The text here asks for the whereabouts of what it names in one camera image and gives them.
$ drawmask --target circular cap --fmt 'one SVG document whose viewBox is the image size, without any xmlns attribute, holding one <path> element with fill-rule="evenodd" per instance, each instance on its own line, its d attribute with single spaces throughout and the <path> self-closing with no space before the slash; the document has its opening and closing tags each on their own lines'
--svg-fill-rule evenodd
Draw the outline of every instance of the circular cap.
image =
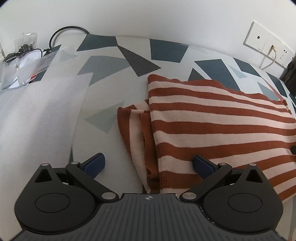
<svg viewBox="0 0 296 241">
<path fill-rule="evenodd" d="M 186 192 L 182 195 L 183 198 L 188 199 L 188 200 L 192 200 L 194 198 L 196 198 L 196 194 L 193 192 Z"/>
<path fill-rule="evenodd" d="M 106 200 L 111 200 L 116 198 L 116 194 L 114 192 L 104 192 L 102 194 L 102 198 L 106 199 Z"/>
<path fill-rule="evenodd" d="M 292 152 L 293 155 L 296 155 L 296 146 L 292 146 L 290 148 L 290 150 L 291 150 L 291 152 Z"/>
<path fill-rule="evenodd" d="M 45 213 L 56 213 L 64 210 L 70 204 L 70 199 L 61 193 L 48 193 L 36 200 L 36 207 Z"/>
<path fill-rule="evenodd" d="M 241 213 L 253 213 L 262 207 L 259 197 L 249 193 L 238 193 L 228 199 L 229 206 Z"/>
</svg>

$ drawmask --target geometric patterned bedsheet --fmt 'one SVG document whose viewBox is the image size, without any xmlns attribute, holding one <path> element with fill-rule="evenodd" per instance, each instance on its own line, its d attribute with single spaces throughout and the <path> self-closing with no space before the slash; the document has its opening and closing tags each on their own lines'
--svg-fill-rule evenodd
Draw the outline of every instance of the geometric patterned bedsheet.
<svg viewBox="0 0 296 241">
<path fill-rule="evenodd" d="M 72 48 L 72 54 L 65 51 Z M 142 192 L 142 184 L 121 140 L 117 108 L 148 98 L 147 77 L 157 74 L 182 81 L 213 79 L 245 93 L 285 99 L 295 116 L 296 99 L 278 78 L 233 57 L 180 43 L 68 34 L 59 39 L 62 62 L 51 64 L 36 80 L 93 72 L 73 139 L 73 159 L 83 162 L 97 152 L 106 157 L 96 180 L 117 192 Z M 296 239 L 296 198 L 285 204 L 277 231 Z"/>
</svg>

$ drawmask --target orange and white striped fabric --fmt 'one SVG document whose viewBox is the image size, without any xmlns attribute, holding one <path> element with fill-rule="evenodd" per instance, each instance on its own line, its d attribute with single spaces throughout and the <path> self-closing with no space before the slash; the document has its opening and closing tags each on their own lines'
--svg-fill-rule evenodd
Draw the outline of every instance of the orange and white striped fabric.
<svg viewBox="0 0 296 241">
<path fill-rule="evenodd" d="M 179 195 L 201 181 L 192 167 L 195 154 L 233 167 L 256 163 L 282 201 L 296 193 L 296 164 L 290 151 L 296 145 L 296 120 L 285 100 L 233 91 L 213 80 L 181 82 L 150 75 L 148 83 L 149 108 L 143 111 L 150 110 L 157 158 L 153 167 L 158 168 L 161 193 Z M 124 122 L 119 114 L 119 126 Z M 143 125 L 137 128 L 141 132 Z M 130 143 L 133 129 L 129 120 Z M 143 144 L 143 160 L 147 145 L 151 143 Z M 151 169 L 151 164 L 142 167 Z"/>
</svg>

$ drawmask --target wall socket panel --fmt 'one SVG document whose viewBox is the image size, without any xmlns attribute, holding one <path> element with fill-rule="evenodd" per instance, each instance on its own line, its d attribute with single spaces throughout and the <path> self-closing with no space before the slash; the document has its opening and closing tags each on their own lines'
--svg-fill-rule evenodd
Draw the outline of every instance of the wall socket panel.
<svg viewBox="0 0 296 241">
<path fill-rule="evenodd" d="M 275 52 L 271 48 L 273 45 L 276 49 L 276 62 L 285 68 L 295 56 L 280 39 L 256 22 L 252 23 L 244 44 L 271 59 L 275 57 Z"/>
</svg>

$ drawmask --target white cable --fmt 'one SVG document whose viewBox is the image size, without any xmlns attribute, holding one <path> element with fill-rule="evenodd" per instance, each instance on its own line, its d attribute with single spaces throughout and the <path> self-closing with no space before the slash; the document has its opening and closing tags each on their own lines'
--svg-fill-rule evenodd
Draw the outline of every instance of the white cable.
<svg viewBox="0 0 296 241">
<path fill-rule="evenodd" d="M 271 48 L 272 48 L 272 50 L 274 51 L 274 53 L 276 54 L 276 48 L 275 48 L 274 46 L 272 46 Z M 275 55 L 273 61 L 272 61 L 268 66 L 262 68 L 261 70 L 264 70 L 264 69 L 268 68 L 268 67 L 271 66 L 275 61 L 276 61 L 276 55 Z"/>
</svg>

